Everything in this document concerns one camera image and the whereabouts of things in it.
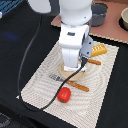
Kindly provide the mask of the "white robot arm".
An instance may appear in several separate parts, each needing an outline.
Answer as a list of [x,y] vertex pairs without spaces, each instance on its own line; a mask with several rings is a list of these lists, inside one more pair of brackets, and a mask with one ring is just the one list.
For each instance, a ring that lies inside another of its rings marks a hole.
[[80,67],[79,60],[87,61],[91,57],[93,39],[89,36],[89,32],[92,0],[28,0],[28,3],[37,13],[55,14],[61,17],[59,45],[64,70],[77,70]]

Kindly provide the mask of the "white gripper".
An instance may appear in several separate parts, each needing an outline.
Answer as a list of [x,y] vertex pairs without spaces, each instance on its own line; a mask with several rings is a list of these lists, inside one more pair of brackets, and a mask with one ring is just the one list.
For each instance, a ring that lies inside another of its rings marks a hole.
[[92,53],[93,39],[88,35],[89,26],[61,25],[59,45],[62,49],[64,70],[76,71],[83,57],[89,59]]

